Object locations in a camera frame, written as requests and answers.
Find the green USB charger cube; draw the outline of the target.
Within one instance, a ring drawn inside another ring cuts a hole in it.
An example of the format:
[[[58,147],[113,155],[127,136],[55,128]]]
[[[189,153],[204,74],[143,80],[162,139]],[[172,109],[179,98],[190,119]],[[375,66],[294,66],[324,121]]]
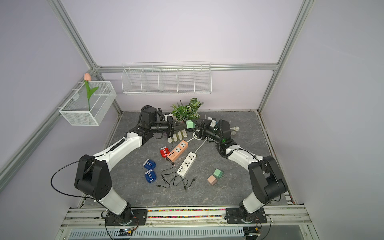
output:
[[[192,120],[187,120],[186,125],[187,129],[194,129],[196,124]]]

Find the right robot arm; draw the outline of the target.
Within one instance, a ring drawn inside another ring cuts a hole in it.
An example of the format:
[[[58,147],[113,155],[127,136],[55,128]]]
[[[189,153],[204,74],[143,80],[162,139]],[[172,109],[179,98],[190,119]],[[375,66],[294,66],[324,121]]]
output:
[[[221,157],[239,164],[250,175],[252,192],[239,206],[239,213],[234,218],[243,222],[253,221],[261,209],[288,190],[288,184],[277,161],[272,156],[258,156],[242,148],[231,136],[229,122],[220,119],[215,125],[211,120],[198,119],[187,121],[198,138],[209,139],[216,144]]]

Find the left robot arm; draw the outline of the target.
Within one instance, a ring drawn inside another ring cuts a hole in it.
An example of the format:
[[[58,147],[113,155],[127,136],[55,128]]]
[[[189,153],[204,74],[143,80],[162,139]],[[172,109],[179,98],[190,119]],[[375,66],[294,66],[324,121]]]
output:
[[[75,188],[91,196],[107,208],[119,224],[127,225],[132,221],[131,205],[114,189],[110,171],[125,156],[144,145],[154,134],[165,133],[173,136],[187,128],[185,123],[173,117],[165,117],[161,109],[144,106],[141,109],[137,125],[124,137],[96,155],[84,155],[80,158],[75,177]]]

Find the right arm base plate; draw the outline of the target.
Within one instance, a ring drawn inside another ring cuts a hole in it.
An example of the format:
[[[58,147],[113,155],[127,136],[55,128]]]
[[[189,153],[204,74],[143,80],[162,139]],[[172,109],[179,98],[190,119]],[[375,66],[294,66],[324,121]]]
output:
[[[224,219],[228,224],[265,224],[267,216],[263,208],[248,213],[243,207],[226,208]]]

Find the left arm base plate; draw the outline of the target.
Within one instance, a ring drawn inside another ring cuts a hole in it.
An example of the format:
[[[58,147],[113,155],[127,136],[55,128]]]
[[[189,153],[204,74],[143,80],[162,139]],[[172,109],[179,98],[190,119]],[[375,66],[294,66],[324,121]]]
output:
[[[130,209],[121,215],[108,213],[105,225],[108,226],[144,226],[148,216],[147,209]]]

